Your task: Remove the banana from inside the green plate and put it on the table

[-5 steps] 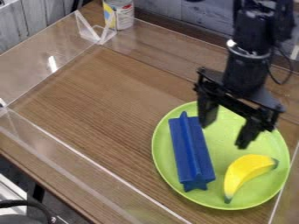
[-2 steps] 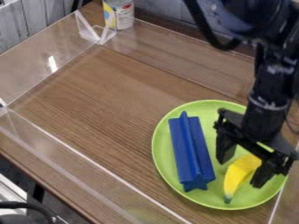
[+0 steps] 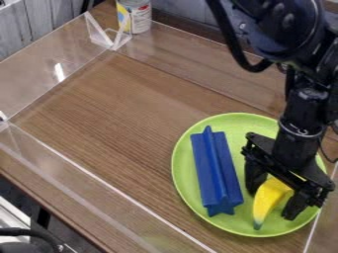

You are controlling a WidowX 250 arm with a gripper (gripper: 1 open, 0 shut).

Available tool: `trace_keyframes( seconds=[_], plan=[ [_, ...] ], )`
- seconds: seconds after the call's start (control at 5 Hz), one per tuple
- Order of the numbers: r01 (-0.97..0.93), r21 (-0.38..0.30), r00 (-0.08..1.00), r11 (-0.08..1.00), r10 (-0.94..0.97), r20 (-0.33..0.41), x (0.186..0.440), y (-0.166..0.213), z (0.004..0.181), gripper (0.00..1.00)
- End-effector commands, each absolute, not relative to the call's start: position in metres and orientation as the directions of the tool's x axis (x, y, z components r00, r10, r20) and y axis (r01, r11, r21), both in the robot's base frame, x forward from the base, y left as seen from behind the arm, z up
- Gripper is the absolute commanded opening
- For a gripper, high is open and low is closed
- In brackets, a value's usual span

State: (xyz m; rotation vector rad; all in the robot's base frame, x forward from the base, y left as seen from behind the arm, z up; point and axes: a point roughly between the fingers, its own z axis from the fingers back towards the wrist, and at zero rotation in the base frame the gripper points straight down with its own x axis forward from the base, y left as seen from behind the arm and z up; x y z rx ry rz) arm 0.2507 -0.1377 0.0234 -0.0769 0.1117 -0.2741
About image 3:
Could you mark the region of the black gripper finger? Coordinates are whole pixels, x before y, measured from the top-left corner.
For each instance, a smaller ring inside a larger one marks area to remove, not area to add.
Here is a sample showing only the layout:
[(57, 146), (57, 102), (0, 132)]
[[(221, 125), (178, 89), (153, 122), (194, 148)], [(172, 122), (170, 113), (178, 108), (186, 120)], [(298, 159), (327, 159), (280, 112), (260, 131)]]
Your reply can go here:
[(286, 220), (294, 220), (297, 216), (305, 211), (305, 209), (308, 207), (313, 207), (315, 204), (316, 200), (307, 192), (296, 192), (286, 202), (282, 210), (282, 217)]
[(256, 195), (260, 187), (268, 180), (269, 173), (262, 164), (252, 159), (245, 163), (246, 188), (252, 196)]

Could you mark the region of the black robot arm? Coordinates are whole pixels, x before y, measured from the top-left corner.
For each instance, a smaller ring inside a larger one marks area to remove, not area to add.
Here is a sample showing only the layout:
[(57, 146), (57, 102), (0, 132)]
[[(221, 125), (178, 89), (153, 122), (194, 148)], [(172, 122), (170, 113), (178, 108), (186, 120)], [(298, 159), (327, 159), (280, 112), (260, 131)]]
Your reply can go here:
[(264, 60), (249, 62), (222, 0), (206, 0), (232, 54), (250, 72), (286, 66), (286, 107), (274, 138), (246, 134), (246, 188), (257, 193), (269, 175), (293, 188), (282, 216), (293, 220), (321, 207), (336, 184), (316, 162), (321, 141), (338, 128), (338, 31), (323, 0), (229, 0), (245, 20), (245, 33)]

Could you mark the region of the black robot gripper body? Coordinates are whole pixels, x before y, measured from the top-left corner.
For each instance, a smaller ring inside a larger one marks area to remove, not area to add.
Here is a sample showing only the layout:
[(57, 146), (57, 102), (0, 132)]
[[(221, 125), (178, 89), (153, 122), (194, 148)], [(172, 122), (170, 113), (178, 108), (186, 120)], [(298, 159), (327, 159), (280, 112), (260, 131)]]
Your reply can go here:
[(288, 184), (293, 194), (307, 192), (316, 200), (315, 207), (320, 208), (336, 189), (316, 161), (327, 130), (328, 126), (324, 124), (302, 125), (280, 120), (277, 137), (249, 131), (242, 148), (245, 161), (252, 159), (262, 164), (269, 176), (273, 175)]

